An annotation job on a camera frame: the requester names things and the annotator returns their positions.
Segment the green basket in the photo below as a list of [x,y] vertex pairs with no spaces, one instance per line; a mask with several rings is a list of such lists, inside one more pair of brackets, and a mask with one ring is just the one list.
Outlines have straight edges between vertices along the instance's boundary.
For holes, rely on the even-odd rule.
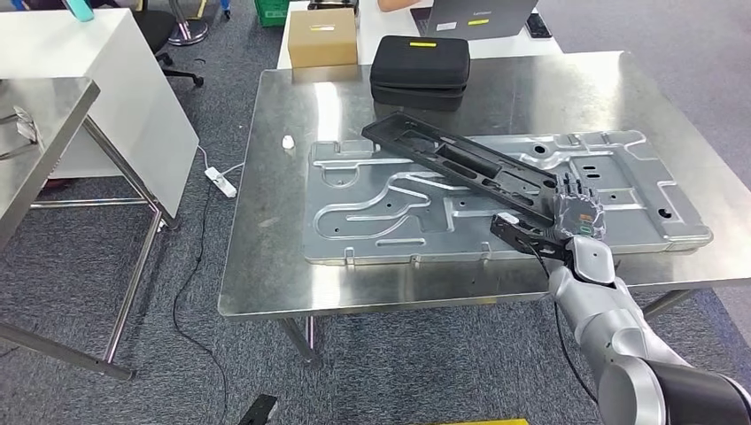
[[290,0],[255,0],[262,27],[284,27]]

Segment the black cable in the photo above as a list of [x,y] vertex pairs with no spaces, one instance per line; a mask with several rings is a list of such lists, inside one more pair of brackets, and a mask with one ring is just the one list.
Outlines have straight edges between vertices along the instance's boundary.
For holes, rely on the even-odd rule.
[[[547,270],[547,266],[545,265],[545,261],[542,260],[542,257],[538,254],[537,251],[533,250],[531,246],[529,246],[528,243],[525,243],[523,241],[520,241],[527,245],[527,248],[532,252],[532,254],[535,256],[536,259],[538,259],[538,263],[542,266],[543,271],[545,271],[545,276],[547,276],[548,279],[550,279],[550,272]],[[555,327],[558,328],[558,340],[561,341],[561,351],[563,352],[563,357],[566,358],[566,362],[569,363],[569,368],[571,369],[571,372],[574,373],[574,376],[576,377],[577,381],[579,381],[579,385],[582,386],[584,391],[587,393],[587,396],[592,399],[594,404],[597,404],[597,398],[594,396],[594,393],[592,390],[587,387],[585,380],[582,379],[582,376],[577,371],[577,368],[574,366],[574,362],[571,361],[571,357],[569,356],[569,350],[566,349],[566,344],[563,341],[563,330],[561,329],[561,317],[558,313],[559,307],[558,303],[553,300],[553,309],[555,311]]]
[[172,302],[172,325],[174,327],[174,330],[180,334],[183,338],[187,339],[188,341],[191,341],[196,347],[200,348],[204,352],[208,353],[209,356],[211,356],[213,364],[216,365],[216,367],[219,368],[219,371],[221,372],[221,384],[224,388],[224,408],[221,411],[221,419],[219,423],[224,423],[224,417],[227,415],[227,375],[224,373],[224,367],[221,366],[219,361],[216,359],[216,356],[214,353],[206,348],[203,344],[193,339],[191,336],[186,334],[185,332],[180,329],[180,325],[177,324],[177,301],[180,298],[180,295],[185,291],[185,289],[188,287],[188,283],[193,280],[193,276],[196,275],[196,272],[198,271],[198,268],[201,265],[201,261],[204,257],[204,240],[206,235],[206,217],[208,216],[208,209],[209,209],[209,201],[211,200],[211,189],[213,185],[209,184],[209,189],[206,192],[206,204],[204,205],[204,218],[201,223],[201,243],[200,243],[200,251],[198,252],[198,255],[196,257],[196,265],[193,267],[193,270],[190,272],[190,275],[188,275],[188,278],[185,279],[185,282],[182,284],[180,290],[177,291],[177,295],[174,296],[174,300]]
[[20,347],[20,346],[16,346],[16,347],[13,347],[13,348],[11,348],[11,349],[10,349],[10,350],[8,350],[7,352],[4,352],[3,354],[0,354],[0,359],[2,359],[3,357],[7,356],[8,354],[10,354],[10,353],[12,353],[12,352],[15,352],[15,351],[16,351],[16,350],[18,350],[19,348],[21,348],[21,347]]

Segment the gray carpet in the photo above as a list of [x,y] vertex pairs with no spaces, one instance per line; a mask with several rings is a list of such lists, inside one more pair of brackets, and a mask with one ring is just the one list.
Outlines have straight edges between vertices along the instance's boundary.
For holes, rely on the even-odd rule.
[[[748,185],[740,118],[751,112],[751,89],[739,69],[751,69],[744,53],[751,51],[751,11],[740,0],[711,9],[704,3],[667,9],[646,0],[546,0],[540,9],[564,51],[633,51]],[[205,42],[170,51],[178,67],[205,77],[201,89],[190,80],[171,82],[219,169],[243,159],[259,74],[275,66],[281,41],[280,29],[255,23],[250,4],[233,2],[232,20],[215,20]],[[660,29],[663,21],[668,27]],[[237,182],[239,174],[229,178]],[[321,325],[318,369],[302,365],[273,322],[225,322],[216,300],[234,202],[209,184],[196,158],[182,227],[161,235],[151,255],[117,358],[138,369],[136,379],[116,382],[32,352],[9,352],[0,358],[0,423],[220,423],[221,374],[173,331],[171,316],[173,298],[196,265],[205,207],[204,256],[178,318],[226,369],[223,423],[237,423],[261,392],[280,398],[280,424],[513,417],[534,425],[599,423],[561,356],[547,301],[329,317]],[[55,196],[126,189],[107,179],[78,182]],[[101,352],[148,220],[134,207],[31,212],[0,256],[0,320]],[[751,353],[714,292],[703,291],[654,326],[693,364],[751,385]],[[12,348],[0,343],[0,355]],[[585,370],[578,356],[575,362]]]

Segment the cardboard box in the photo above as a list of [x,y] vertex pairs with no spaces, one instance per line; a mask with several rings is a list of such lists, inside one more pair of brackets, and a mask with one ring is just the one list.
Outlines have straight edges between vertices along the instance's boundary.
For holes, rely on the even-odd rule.
[[287,45],[293,68],[357,65],[357,30],[351,8],[295,11]]

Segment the laptop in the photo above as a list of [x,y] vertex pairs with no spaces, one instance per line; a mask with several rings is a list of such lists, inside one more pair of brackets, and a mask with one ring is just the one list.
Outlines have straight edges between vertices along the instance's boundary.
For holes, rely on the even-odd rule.
[[517,35],[538,0],[434,0],[410,9],[423,37],[483,38]]

